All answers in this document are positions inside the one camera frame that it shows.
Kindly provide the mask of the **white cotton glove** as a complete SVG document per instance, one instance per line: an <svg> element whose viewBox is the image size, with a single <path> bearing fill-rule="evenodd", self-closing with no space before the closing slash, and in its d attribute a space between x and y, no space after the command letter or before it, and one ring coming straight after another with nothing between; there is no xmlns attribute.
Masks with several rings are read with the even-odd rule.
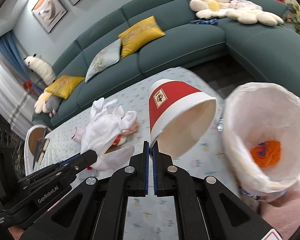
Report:
<svg viewBox="0 0 300 240"><path fill-rule="evenodd" d="M93 102L90 110L90 121L86 128L75 128L71 139L81 146L81 153L93 150L97 154L97 161L90 167L97 171L116 170L129 161L135 147L123 146L118 150L109 151L116 139L125 138L121 133L129 129L138 116L136 111L125 112L122 106L115 108L111 113L109 107L117 103L114 99L108 103L104 98Z"/></svg>

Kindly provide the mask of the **orange plastic bag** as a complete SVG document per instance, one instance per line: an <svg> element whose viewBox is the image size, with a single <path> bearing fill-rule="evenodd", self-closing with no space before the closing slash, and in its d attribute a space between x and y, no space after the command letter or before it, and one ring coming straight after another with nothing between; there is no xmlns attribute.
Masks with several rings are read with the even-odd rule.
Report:
<svg viewBox="0 0 300 240"><path fill-rule="evenodd" d="M281 159L281 142L276 140L264 141L250 150L254 162L259 167L272 167Z"/></svg>

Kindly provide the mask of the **red white paper cup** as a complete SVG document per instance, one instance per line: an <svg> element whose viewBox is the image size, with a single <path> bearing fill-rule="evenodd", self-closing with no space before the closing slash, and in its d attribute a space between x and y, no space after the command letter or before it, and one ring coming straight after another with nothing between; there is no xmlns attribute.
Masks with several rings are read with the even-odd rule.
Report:
<svg viewBox="0 0 300 240"><path fill-rule="evenodd" d="M150 146L177 159L210 129L217 99L183 81L161 79L149 90Z"/></svg>

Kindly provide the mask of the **white lined trash bin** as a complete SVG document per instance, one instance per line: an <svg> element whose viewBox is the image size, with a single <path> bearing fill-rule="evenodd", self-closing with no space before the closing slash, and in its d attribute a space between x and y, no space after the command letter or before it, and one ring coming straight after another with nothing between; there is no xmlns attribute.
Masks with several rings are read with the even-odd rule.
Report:
<svg viewBox="0 0 300 240"><path fill-rule="evenodd" d="M300 188L300 98L275 83L250 82L225 101L223 142L241 188L268 202ZM281 159L259 167L250 150L281 142Z"/></svg>

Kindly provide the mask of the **book on side table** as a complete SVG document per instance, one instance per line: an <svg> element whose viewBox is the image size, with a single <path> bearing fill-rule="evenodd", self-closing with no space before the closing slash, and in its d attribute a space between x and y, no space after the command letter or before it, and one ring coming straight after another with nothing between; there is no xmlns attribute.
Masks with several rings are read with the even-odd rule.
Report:
<svg viewBox="0 0 300 240"><path fill-rule="evenodd" d="M34 159L33 159L33 165L32 168L34 168L35 164L38 162L39 157L41 155L41 152L43 150L43 147L45 145L46 139L45 136L47 135L47 133L49 133L49 129L46 127L44 128L44 132L43 132L43 136L37 141L36 144L36 149L35 149L35 153L34 153Z"/></svg>

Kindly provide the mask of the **floral light blue tablecloth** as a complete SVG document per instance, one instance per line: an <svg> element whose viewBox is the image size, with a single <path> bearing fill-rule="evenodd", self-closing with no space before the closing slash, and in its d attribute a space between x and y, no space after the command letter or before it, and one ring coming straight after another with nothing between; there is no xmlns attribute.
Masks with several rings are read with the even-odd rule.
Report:
<svg viewBox="0 0 300 240"><path fill-rule="evenodd" d="M144 141L150 141L148 97L153 83L161 79L179 80L196 87L217 99L217 114L213 125L197 144L174 164L182 167L190 175L198 178L214 176L235 195L239 194L237 179L222 149L221 130L218 127L223 113L224 100L199 76L185 68L170 68L144 79L105 99L117 99L109 107L113 111L122 106L125 111L136 111L139 129L130 136L126 144L134 145L135 153L142 152ZM47 165L68 159L80 151L80 145L71 137L77 127L85 128L90 121L90 109L86 109L47 135L49 145L41 163L33 165L26 157L26 174ZM153 168L149 168L149 191L145 198L129 198L125 222L124 239L178 239L177 221L172 197L158 198L153 190Z"/></svg>

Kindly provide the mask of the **small yellow white flower plush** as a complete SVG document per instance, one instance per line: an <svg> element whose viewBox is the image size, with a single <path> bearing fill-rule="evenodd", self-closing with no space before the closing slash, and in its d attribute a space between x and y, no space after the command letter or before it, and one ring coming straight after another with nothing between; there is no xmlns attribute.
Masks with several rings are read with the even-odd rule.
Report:
<svg viewBox="0 0 300 240"><path fill-rule="evenodd" d="M34 104L34 112L36 114L49 112L46 107L46 102L48 101L50 96L51 96L51 93L48 93L48 92L44 92L39 96L38 100Z"/></svg>

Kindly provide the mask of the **grey mouse plush toy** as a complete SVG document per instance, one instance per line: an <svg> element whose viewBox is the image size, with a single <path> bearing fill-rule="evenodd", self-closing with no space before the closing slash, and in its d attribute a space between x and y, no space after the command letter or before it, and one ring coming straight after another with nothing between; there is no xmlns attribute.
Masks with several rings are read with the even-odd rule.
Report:
<svg viewBox="0 0 300 240"><path fill-rule="evenodd" d="M46 101L46 110L49 113L49 117L53 117L56 114L62 100L62 98L55 95L49 97Z"/></svg>

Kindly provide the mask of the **pink fluffy sleeve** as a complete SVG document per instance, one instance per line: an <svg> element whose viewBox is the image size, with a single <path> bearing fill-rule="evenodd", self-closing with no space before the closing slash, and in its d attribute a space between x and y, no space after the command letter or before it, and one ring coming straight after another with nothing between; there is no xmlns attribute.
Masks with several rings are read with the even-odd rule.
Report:
<svg viewBox="0 0 300 240"><path fill-rule="evenodd" d="M288 191L272 202L259 200L259 203L259 215L282 239L289 239L300 226L300 189Z"/></svg>

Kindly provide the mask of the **yellow cushion left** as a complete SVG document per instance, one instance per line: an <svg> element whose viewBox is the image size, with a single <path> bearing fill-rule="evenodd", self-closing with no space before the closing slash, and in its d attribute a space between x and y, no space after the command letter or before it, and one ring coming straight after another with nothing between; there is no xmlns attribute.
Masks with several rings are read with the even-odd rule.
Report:
<svg viewBox="0 0 300 240"><path fill-rule="evenodd" d="M84 80L84 77L62 75L55 82L45 88L44 92L67 99L75 88Z"/></svg>

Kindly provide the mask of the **yellow cushion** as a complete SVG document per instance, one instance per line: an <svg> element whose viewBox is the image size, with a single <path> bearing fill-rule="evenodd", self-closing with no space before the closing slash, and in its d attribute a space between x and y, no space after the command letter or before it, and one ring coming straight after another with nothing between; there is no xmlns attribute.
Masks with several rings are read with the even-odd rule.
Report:
<svg viewBox="0 0 300 240"><path fill-rule="evenodd" d="M84 80L84 77L62 75L55 82L45 88L44 92L67 99L75 88Z"/></svg>
<svg viewBox="0 0 300 240"><path fill-rule="evenodd" d="M148 42L163 36L165 33L158 26L154 16L141 20L118 35L122 45L121 57L127 57Z"/></svg>

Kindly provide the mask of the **white fluffy plush toy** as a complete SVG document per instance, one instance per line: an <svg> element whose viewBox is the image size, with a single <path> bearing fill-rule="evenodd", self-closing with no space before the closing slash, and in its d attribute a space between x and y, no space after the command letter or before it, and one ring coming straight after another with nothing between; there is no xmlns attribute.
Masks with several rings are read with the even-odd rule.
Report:
<svg viewBox="0 0 300 240"><path fill-rule="evenodd" d="M55 81L56 75L51 65L41 58L36 56L27 56L23 59L23 62L30 68L30 70L38 74L47 86L51 85Z"/></svg>

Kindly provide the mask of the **blue curtain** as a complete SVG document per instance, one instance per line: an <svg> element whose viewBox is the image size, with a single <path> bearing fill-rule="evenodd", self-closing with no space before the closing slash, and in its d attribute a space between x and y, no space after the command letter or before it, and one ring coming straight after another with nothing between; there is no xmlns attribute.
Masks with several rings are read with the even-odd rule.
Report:
<svg viewBox="0 0 300 240"><path fill-rule="evenodd" d="M7 32L0 37L0 54L12 66L12 69L17 73L17 76L21 78L24 89L39 95L42 94L43 90L31 80L26 64L23 62L23 58L18 49L15 35L12 31Z"/></svg>

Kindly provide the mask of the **light blue embroidered cushion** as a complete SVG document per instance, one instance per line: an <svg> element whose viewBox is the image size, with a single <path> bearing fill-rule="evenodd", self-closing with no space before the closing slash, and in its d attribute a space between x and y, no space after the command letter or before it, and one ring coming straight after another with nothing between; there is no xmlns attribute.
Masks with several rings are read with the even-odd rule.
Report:
<svg viewBox="0 0 300 240"><path fill-rule="evenodd" d="M85 83L92 79L99 72L104 71L106 68L116 64L120 60L121 39L117 39L110 45L99 51L93 58L87 74L85 76Z"/></svg>

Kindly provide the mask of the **yellow cushion centre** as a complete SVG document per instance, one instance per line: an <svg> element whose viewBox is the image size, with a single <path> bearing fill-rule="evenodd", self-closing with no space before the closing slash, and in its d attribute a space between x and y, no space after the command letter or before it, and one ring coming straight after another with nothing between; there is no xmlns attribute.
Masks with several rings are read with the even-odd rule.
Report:
<svg viewBox="0 0 300 240"><path fill-rule="evenodd" d="M148 42L163 36L165 33L158 26L154 16L141 20L118 35L122 45L121 57L127 57Z"/></svg>

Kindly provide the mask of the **teal sectional sofa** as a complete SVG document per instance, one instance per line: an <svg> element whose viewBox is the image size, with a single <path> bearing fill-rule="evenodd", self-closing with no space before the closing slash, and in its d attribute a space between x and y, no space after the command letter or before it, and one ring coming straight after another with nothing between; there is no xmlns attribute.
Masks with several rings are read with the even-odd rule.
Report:
<svg viewBox="0 0 300 240"><path fill-rule="evenodd" d="M282 85L300 98L300 35L292 29L223 18L216 25L193 24L190 0L132 0L81 33L53 64L57 76L84 76L95 55L129 27L154 16L164 36L148 42L81 82L61 101L55 116L34 113L33 122L56 128L93 101L109 97L169 68L189 68L221 58L236 60L258 81Z"/></svg>

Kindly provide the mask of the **blue knitted scarf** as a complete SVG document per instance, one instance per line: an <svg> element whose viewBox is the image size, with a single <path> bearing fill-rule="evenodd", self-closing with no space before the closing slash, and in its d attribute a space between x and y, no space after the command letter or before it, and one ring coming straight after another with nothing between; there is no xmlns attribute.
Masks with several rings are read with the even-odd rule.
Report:
<svg viewBox="0 0 300 240"><path fill-rule="evenodd" d="M201 25L216 25L218 23L218 18L211 18L208 20L191 20L191 24L201 24Z"/></svg>

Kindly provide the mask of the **white daisy pillow flat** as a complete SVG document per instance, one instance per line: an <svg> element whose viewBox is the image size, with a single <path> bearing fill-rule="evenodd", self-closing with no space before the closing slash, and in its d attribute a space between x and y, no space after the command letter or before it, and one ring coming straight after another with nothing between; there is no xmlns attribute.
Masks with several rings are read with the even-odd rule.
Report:
<svg viewBox="0 0 300 240"><path fill-rule="evenodd" d="M226 13L227 18L245 25L260 23L265 26L274 27L283 25L284 20L272 12L259 9L250 10L249 8L239 8L230 10Z"/></svg>

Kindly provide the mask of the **white daisy pillow upright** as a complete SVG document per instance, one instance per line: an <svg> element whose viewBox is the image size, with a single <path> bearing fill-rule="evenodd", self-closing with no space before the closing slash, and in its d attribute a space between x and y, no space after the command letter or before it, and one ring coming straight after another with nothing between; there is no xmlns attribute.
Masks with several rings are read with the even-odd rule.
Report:
<svg viewBox="0 0 300 240"><path fill-rule="evenodd" d="M225 18L230 11L230 0L190 0L190 9L200 20Z"/></svg>

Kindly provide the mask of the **pink white folded cloth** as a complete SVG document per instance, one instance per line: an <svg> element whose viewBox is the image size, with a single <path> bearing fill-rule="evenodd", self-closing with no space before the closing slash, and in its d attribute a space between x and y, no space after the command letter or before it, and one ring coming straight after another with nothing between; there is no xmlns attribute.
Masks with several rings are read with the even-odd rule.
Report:
<svg viewBox="0 0 300 240"><path fill-rule="evenodd" d="M245 8L245 9L250 9L250 10L263 10L263 8L260 5L255 4L254 2L251 2L251 1L247 1L247 0L231 0L229 2L229 8L233 8L233 9Z"/></svg>

